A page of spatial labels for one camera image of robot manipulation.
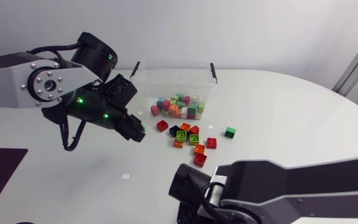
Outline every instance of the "building block pile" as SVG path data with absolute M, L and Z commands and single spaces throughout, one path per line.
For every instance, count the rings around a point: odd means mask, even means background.
M 162 114 L 172 118 L 201 119 L 205 110 L 205 103 L 200 102 L 199 95 L 190 97 L 178 93 L 168 99 L 159 97 L 156 104 L 150 107 L 150 110 L 153 116 Z

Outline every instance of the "robotic arm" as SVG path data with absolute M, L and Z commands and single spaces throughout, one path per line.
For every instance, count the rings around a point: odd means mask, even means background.
M 77 51 L 71 61 L 58 53 L 73 49 Z M 51 51 L 58 58 L 35 55 L 44 51 Z M 44 116 L 60 126 L 67 151 L 74 150 L 86 123 L 115 129 L 127 140 L 141 142 L 144 127 L 126 109 L 136 88 L 120 74 L 106 83 L 116 64 L 113 49 L 86 32 L 73 45 L 0 56 L 0 107 L 42 108 Z M 68 115 L 81 120 L 70 146 Z

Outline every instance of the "black cable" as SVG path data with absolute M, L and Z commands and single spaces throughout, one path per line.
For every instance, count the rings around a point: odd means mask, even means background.
M 45 51 L 52 51 L 52 50 L 74 50 L 80 48 L 82 43 L 77 42 L 71 45 L 61 45 L 61 46 L 46 46 L 46 47 L 38 47 L 36 49 L 30 50 L 28 53 L 30 54 L 37 54 Z
M 208 212 L 209 215 L 211 215 L 219 223 L 233 224 L 233 222 L 231 222 L 229 219 L 227 219 L 226 217 L 222 216 L 217 211 L 215 211 L 214 207 L 206 200 L 203 192 L 200 190 L 197 183 L 194 181 L 194 179 L 191 176 L 188 175 L 187 179 L 189 180 L 189 183 L 193 186 L 193 188 L 197 191 L 201 201 L 201 205 Z
M 63 141 L 63 147 L 65 148 L 66 151 L 72 151 L 75 149 L 75 147 L 77 147 L 78 142 L 80 141 L 80 137 L 82 134 L 82 131 L 84 130 L 86 121 L 81 120 L 81 123 L 77 129 L 77 132 L 75 134 L 75 137 L 73 137 L 73 142 L 68 145 L 68 121 L 66 119 L 66 121 L 63 124 L 59 124 L 60 127 L 60 135 L 62 136 L 62 141 Z

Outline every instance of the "red lego brick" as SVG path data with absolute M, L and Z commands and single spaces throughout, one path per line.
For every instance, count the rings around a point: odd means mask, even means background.
M 200 134 L 200 128 L 196 126 L 193 126 L 190 128 L 190 134 Z
M 162 103 L 162 109 L 165 110 L 165 111 L 168 111 L 170 105 L 171 105 L 171 101 L 165 100 L 165 101 Z
M 185 97 L 183 98 L 183 102 L 186 104 L 186 106 L 189 105 L 189 103 L 190 103 L 190 96 L 185 96 Z
M 190 128 L 191 128 L 191 125 L 190 125 L 190 124 L 186 124 L 186 123 L 183 123 L 183 124 L 181 124 L 181 126 L 180 126 L 180 129 L 185 130 L 185 131 L 189 131 Z
M 203 167 L 206 160 L 206 155 L 197 153 L 196 157 L 194 158 L 194 164 Z
M 187 119 L 196 119 L 196 115 L 195 114 L 187 114 Z
M 165 131 L 168 128 L 168 123 L 165 122 L 164 120 L 162 120 L 162 121 L 157 123 L 157 128 L 160 131 Z
M 160 114 L 160 110 L 159 110 L 158 107 L 156 107 L 156 106 L 151 106 L 150 109 L 151 109 L 151 111 L 152 111 L 152 115 L 153 115 L 153 116 L 158 116 L 158 115 Z
M 208 149 L 216 149 L 217 146 L 216 138 L 207 138 L 206 139 L 206 147 Z

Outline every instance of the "orange lego brick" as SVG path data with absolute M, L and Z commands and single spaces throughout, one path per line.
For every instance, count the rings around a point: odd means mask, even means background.
M 186 124 L 186 123 L 183 123 L 183 124 L 180 126 L 180 129 L 185 130 L 185 131 L 189 131 L 190 128 L 191 128 L 191 125 L 190 125 L 190 124 Z
M 194 148 L 194 155 L 197 155 L 197 153 L 204 154 L 205 152 L 205 146 L 201 144 L 196 144 L 196 147 Z

